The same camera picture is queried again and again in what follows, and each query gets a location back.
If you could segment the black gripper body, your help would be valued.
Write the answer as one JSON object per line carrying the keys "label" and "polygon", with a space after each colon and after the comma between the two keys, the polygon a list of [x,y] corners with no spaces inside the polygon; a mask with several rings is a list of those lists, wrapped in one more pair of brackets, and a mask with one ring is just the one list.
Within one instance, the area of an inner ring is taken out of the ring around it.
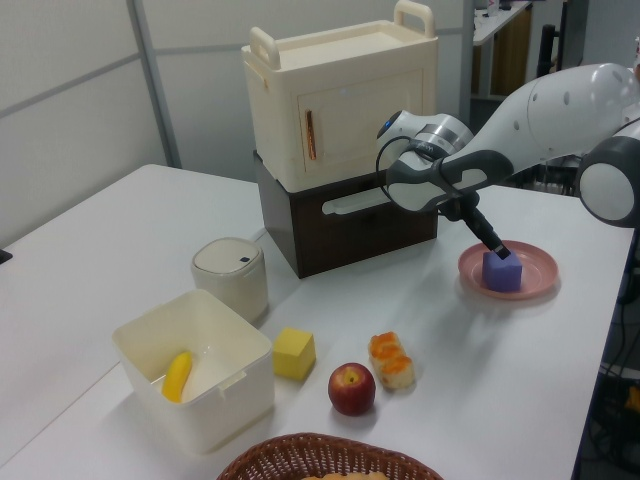
{"label": "black gripper body", "polygon": [[467,193],[442,202],[438,206],[438,211],[449,221],[476,224],[483,218],[477,208],[479,200],[480,196],[477,192]]}

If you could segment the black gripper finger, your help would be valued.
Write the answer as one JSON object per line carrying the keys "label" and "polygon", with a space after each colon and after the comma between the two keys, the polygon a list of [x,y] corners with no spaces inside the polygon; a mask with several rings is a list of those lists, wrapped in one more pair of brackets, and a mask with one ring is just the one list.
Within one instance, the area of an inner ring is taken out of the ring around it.
{"label": "black gripper finger", "polygon": [[472,209],[466,214],[465,223],[472,233],[500,259],[504,260],[511,255],[511,251],[495,233],[493,226],[478,209]]}

